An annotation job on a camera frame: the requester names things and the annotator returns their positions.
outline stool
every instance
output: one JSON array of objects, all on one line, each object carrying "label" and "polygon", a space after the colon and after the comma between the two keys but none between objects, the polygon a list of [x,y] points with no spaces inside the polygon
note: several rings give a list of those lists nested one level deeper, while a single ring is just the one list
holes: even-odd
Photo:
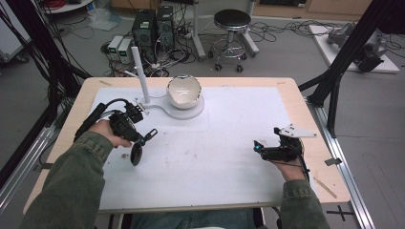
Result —
[{"label": "stool", "polygon": [[215,13],[214,23],[218,28],[228,31],[226,39],[215,42],[208,52],[208,57],[213,58],[214,52],[218,55],[215,70],[220,71],[223,66],[220,64],[220,58],[238,58],[236,71],[241,73],[244,68],[241,60],[247,59],[245,46],[233,39],[233,34],[237,31],[243,31],[250,25],[250,16],[240,10],[221,10]]}]

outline hand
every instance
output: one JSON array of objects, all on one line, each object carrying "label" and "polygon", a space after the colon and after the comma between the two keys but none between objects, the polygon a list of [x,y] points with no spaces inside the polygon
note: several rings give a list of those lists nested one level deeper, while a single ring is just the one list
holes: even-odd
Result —
[{"label": "hand", "polygon": [[271,161],[281,172],[286,181],[295,179],[306,179],[304,171],[298,158],[285,162],[283,160]]},{"label": "hand", "polygon": [[125,148],[129,148],[132,145],[130,141],[113,134],[113,130],[110,127],[110,121],[108,120],[99,120],[98,123],[89,129],[89,131],[96,132],[107,137],[107,139],[113,143],[114,147],[123,146]]}]

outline jacket sleeve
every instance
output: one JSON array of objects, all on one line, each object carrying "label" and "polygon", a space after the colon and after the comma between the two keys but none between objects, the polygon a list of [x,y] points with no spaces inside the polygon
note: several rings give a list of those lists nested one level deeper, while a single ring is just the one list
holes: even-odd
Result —
[{"label": "jacket sleeve", "polygon": [[321,203],[306,180],[284,184],[280,212],[283,229],[330,228]]},{"label": "jacket sleeve", "polygon": [[103,135],[84,133],[56,160],[20,228],[94,228],[112,149]]}]

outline white bowl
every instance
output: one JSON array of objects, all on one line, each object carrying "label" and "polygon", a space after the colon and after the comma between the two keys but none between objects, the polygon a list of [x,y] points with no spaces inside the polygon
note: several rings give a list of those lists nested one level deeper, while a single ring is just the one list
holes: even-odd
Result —
[{"label": "white bowl", "polygon": [[202,87],[197,78],[191,75],[173,77],[167,85],[170,103],[179,109],[189,109],[197,105]]}]

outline gray floor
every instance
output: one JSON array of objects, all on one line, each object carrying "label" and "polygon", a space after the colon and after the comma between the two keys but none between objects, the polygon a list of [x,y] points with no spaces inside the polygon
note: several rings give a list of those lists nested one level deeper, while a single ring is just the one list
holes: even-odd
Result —
[{"label": "gray floor", "polygon": [[[77,10],[61,15],[58,20],[69,23],[84,16],[84,11]],[[201,19],[202,28],[210,21],[212,18]],[[283,27],[288,21],[261,17],[254,18],[254,22]],[[73,25],[75,34],[70,33],[63,40],[80,65],[90,74],[102,76],[109,68],[105,55],[100,52],[101,45],[111,40],[114,34],[127,33],[132,21],[122,20],[111,31],[92,31],[86,27],[88,23],[87,19]],[[214,29],[215,26],[211,24],[207,28]],[[233,61],[226,61],[224,68],[216,72],[212,59],[177,65],[168,71],[170,76],[188,73],[212,77],[291,77],[297,84],[301,84],[327,69],[328,65],[312,38],[291,31],[274,34],[276,42],[257,43],[261,52],[255,58],[244,61],[245,70],[242,73],[236,72]],[[405,47],[403,38],[394,39]],[[202,37],[202,41],[206,42],[203,43],[204,48],[208,50],[209,43],[214,40],[212,37]],[[336,133],[375,227],[405,228],[405,181],[402,178],[405,172],[405,59],[391,53],[387,55],[400,69],[400,73],[345,73],[341,82]],[[47,106],[47,84],[32,61],[27,64],[13,61],[0,69],[0,89],[3,108],[0,111],[3,148],[0,167],[3,167]],[[26,178],[0,216],[1,225],[7,225],[6,228],[18,227],[23,216],[22,208],[38,175],[38,172],[32,171]],[[323,207],[325,211],[337,211],[334,204],[324,204]],[[342,211],[352,211],[349,204],[341,204],[341,207]],[[108,217],[98,217],[97,227],[107,228]],[[327,218],[332,228],[358,228],[354,217],[350,215],[345,216],[345,220],[331,214],[327,214]]]}]

